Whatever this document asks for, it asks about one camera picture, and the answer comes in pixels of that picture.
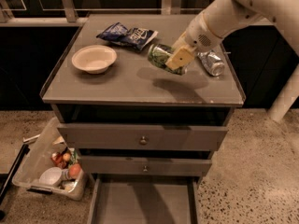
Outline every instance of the plastic bin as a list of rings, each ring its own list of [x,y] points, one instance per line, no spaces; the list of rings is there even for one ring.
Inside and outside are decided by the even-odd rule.
[[[53,152],[62,152],[65,149],[64,144],[53,145],[52,143],[60,136],[57,125],[59,121],[53,118],[47,124],[41,135],[35,143],[29,146],[30,151],[25,155],[17,173],[12,179],[16,186],[23,187],[33,192],[57,193],[65,195],[73,200],[80,200],[84,194],[88,176],[81,171],[78,178],[72,184],[71,189],[62,189],[61,187],[52,187],[39,183],[39,177],[54,164],[50,159]]]

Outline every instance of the green can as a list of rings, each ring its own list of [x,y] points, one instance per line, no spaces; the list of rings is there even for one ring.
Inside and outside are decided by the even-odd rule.
[[[180,67],[176,70],[170,69],[166,62],[169,57],[173,54],[174,49],[163,44],[152,44],[149,48],[148,60],[154,66],[163,69],[164,71],[170,72],[176,75],[184,75],[187,71],[186,67]]]

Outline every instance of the speckled floor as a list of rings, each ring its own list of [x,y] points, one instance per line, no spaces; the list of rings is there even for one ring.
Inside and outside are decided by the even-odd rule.
[[[23,137],[42,131],[52,112],[0,112],[0,174],[8,172]],[[263,109],[237,109],[198,190],[200,223],[299,223],[299,111],[280,123]],[[92,185],[83,199],[27,192],[11,186],[2,221],[86,223]]]

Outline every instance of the blue snack bag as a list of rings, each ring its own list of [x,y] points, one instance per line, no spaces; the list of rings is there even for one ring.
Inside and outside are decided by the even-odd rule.
[[[142,50],[157,34],[157,31],[144,28],[132,28],[128,30],[120,22],[117,22],[106,28],[103,33],[96,37],[117,45]]]

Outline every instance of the drawer handle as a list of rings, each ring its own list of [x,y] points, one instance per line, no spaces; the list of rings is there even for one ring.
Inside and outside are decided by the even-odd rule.
[[[146,136],[142,136],[139,140],[139,144],[145,146],[148,143],[148,139]]]
[[[149,171],[149,167],[147,166],[147,165],[145,165],[144,167],[143,167],[143,172],[144,173],[147,173]]]

